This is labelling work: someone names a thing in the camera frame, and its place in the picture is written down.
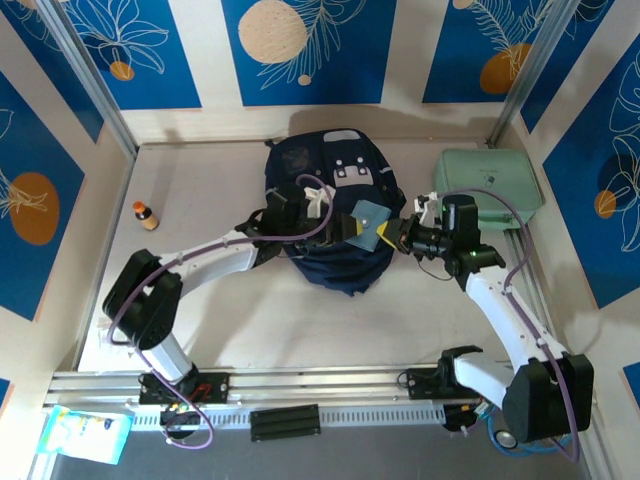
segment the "navy backpack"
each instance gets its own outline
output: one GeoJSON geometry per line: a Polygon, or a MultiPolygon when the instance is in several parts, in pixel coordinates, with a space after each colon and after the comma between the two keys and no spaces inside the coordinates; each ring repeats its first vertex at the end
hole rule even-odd
{"type": "MultiPolygon", "coordinates": [[[[368,200],[389,208],[390,218],[395,218],[406,203],[382,153],[358,130],[305,133],[266,144],[271,147],[265,168],[267,194],[306,173],[336,189],[337,212],[350,214],[359,200],[368,200]]],[[[303,186],[317,188],[312,182],[304,182],[303,186]]],[[[373,252],[348,243],[309,248],[286,245],[285,251],[309,282],[351,296],[364,293],[386,270],[393,256],[393,249],[383,241],[373,252]]]]}

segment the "blue wall panel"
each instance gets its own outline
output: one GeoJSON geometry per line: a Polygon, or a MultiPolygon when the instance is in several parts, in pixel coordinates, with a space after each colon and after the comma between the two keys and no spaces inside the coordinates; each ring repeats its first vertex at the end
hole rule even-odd
{"type": "Polygon", "coordinates": [[[583,0],[520,113],[531,132],[615,0],[583,0]]]}
{"type": "Polygon", "coordinates": [[[640,37],[544,169],[598,306],[640,287],[640,37]]]}
{"type": "MultiPolygon", "coordinates": [[[[598,20],[610,1],[583,0],[581,12],[598,20]]],[[[503,101],[552,4],[552,0],[451,0],[423,102],[503,101]]],[[[565,34],[576,36],[576,45],[586,44],[584,36],[590,37],[597,26],[580,20],[582,16],[576,16],[565,34]]],[[[555,62],[563,69],[569,63],[570,69],[576,58],[573,50],[563,48],[555,62]]]]}
{"type": "Polygon", "coordinates": [[[395,0],[223,0],[245,106],[379,103],[395,0]]]}
{"type": "Polygon", "coordinates": [[[0,306],[33,320],[84,173],[0,74],[0,306]]]}
{"type": "Polygon", "coordinates": [[[121,109],[201,106],[167,0],[70,0],[64,8],[121,109]]]}
{"type": "Polygon", "coordinates": [[[17,0],[0,0],[0,10],[78,117],[91,139],[97,141],[104,120],[58,44],[44,26],[38,12],[17,0]]]}

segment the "small bottle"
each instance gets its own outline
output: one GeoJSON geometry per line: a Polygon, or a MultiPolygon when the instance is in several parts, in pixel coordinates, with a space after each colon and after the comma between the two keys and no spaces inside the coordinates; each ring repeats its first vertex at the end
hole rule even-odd
{"type": "Polygon", "coordinates": [[[134,203],[133,211],[136,212],[136,218],[140,220],[140,223],[145,229],[149,231],[155,230],[156,228],[158,228],[158,225],[160,225],[160,221],[158,220],[158,218],[144,203],[134,203]]]}

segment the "gray floor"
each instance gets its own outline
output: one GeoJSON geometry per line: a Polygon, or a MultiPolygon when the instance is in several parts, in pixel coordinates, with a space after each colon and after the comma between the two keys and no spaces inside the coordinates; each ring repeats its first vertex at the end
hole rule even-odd
{"type": "Polygon", "coordinates": [[[199,452],[168,446],[160,433],[132,433],[120,465],[59,456],[53,480],[420,480],[585,478],[560,455],[507,458],[482,426],[469,437],[442,427],[325,428],[321,435],[251,443],[221,431],[199,452]]]}

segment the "green box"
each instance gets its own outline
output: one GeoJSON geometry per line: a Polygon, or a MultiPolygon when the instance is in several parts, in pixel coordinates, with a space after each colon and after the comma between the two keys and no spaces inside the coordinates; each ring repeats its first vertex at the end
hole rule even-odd
{"type": "MultiPolygon", "coordinates": [[[[438,194],[464,188],[485,188],[507,199],[528,222],[542,206],[542,195],[526,154],[516,150],[463,150],[442,152],[435,173],[438,194]]],[[[470,193],[478,204],[481,230],[519,228],[502,203],[483,193],[470,193]]]]}

